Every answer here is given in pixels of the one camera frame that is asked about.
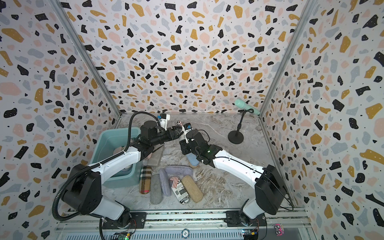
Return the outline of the grey-beige glasses case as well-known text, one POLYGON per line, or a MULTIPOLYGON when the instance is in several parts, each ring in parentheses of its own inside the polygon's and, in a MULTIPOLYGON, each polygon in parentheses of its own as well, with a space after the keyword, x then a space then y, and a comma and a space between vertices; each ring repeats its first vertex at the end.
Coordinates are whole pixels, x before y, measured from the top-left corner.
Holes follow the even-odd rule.
POLYGON ((152 153, 151 157, 148 160, 148 166, 150 167, 158 167, 160 165, 161 158, 164 152, 164 146, 156 149, 154 153, 152 153))

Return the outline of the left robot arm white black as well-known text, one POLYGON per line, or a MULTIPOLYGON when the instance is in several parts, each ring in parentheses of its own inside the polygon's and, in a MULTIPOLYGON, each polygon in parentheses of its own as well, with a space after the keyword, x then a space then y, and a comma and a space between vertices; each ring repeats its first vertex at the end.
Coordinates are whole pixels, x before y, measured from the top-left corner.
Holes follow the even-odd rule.
POLYGON ((76 165, 54 199, 54 218, 66 221, 78 215, 90 215, 113 221, 129 220, 127 207, 103 196, 103 183, 124 168, 144 160, 155 146, 177 140, 182 135, 181 126, 164 129, 158 122, 147 121, 141 126, 138 137, 128 136, 122 151, 90 166, 76 165))

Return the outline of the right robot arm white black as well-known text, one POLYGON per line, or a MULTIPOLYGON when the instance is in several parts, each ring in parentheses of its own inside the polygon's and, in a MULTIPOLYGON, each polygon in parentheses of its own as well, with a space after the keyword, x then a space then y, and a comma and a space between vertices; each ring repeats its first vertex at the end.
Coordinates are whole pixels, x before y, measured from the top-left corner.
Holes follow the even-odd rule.
POLYGON ((253 220, 263 213, 277 214, 288 190, 274 166, 243 161, 217 145, 210 145, 198 130, 189 130, 184 136, 180 141, 184 155, 193 154, 200 163, 226 171, 254 187, 255 197, 244 203, 240 215, 253 220))

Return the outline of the teal plastic storage box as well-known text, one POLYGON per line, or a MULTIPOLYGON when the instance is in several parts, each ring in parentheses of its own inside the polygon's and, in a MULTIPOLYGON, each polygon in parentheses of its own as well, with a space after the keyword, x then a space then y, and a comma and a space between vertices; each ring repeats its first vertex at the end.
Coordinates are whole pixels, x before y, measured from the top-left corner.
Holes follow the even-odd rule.
MULTIPOLYGON (((100 162, 113 155, 115 149, 123 147, 128 141, 128 128, 106 130, 101 133, 91 164, 100 162)), ((136 186, 140 182, 142 162, 135 163, 127 169, 116 173, 103 183, 103 186, 116 189, 136 186)))

